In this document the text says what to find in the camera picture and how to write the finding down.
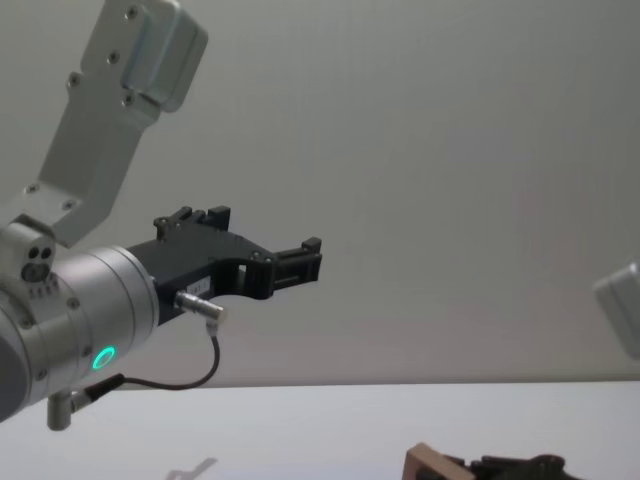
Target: gray wall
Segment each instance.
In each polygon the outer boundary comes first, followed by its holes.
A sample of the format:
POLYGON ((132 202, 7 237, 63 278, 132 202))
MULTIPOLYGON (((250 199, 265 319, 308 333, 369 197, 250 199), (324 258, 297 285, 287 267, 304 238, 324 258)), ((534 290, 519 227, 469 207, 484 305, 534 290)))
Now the gray wall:
MULTIPOLYGON (((318 285, 232 309, 218 384, 640 377, 590 294, 637 253, 640 2, 190 0, 211 43, 112 217, 183 204, 268 248, 325 240, 318 285)), ((36 174, 101 0, 0 7, 0 200, 36 174)), ((206 371, 202 322, 121 366, 206 371)))

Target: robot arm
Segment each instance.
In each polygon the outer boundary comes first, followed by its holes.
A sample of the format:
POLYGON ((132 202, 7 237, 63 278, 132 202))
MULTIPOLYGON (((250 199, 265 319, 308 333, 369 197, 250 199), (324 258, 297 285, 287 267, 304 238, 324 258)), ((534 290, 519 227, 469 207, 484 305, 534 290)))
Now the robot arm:
POLYGON ((0 422, 49 397, 49 426, 65 429, 72 386, 160 324, 191 311, 215 335, 226 312, 213 297, 318 279, 318 239, 272 253, 228 232, 225 207, 183 208, 156 220, 155 240, 54 263, 57 244, 109 215, 142 133, 182 104, 206 43, 174 0, 106 1, 37 182, 0 211, 0 422))
POLYGON ((174 1, 108 0, 38 180, 0 227, 20 221, 71 247, 104 221, 143 132, 184 101, 207 38, 174 1))

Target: white table surface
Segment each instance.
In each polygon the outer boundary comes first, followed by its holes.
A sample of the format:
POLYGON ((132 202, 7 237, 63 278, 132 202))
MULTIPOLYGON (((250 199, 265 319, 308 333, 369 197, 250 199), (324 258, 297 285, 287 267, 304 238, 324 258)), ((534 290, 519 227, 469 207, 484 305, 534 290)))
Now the white table surface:
POLYGON ((390 480, 424 441, 467 459, 555 453, 581 478, 640 479, 640 383, 126 391, 64 433, 47 430, 45 407, 0 425, 0 478, 390 480), (171 473, 207 459, 198 477, 171 473))

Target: screw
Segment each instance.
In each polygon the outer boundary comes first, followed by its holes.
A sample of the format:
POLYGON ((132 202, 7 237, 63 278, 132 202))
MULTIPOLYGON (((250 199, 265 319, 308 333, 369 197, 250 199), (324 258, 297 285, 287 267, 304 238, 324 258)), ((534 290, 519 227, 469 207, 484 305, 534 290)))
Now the screw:
POLYGON ((127 10, 127 13, 124 14, 124 18, 126 18, 127 20, 133 20, 137 16, 138 16, 138 7, 136 6, 129 7, 129 9, 127 10))
POLYGON ((135 97, 131 93, 127 93, 122 100, 122 105, 125 107, 130 107, 135 102, 135 97))
POLYGON ((118 60, 120 60, 120 54, 116 50, 112 51, 107 57, 107 63, 111 65, 118 63, 118 60))
POLYGON ((67 307, 69 307, 71 310, 77 310, 78 308, 80 308, 80 302, 77 298, 71 297, 69 300, 67 300, 67 307))
POLYGON ((77 87, 80 84, 80 74, 77 72, 71 73, 69 75, 69 80, 67 81, 67 86, 73 88, 77 87))

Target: green led ring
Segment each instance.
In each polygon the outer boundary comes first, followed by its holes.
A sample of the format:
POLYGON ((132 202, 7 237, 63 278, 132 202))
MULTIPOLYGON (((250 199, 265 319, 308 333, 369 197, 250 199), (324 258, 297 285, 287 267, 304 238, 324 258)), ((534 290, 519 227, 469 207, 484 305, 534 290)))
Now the green led ring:
POLYGON ((96 358, 93 359, 93 369, 100 370, 106 367, 113 361, 114 358, 116 358, 117 354, 118 351, 113 345, 104 347, 102 351, 98 355, 96 355, 96 358))

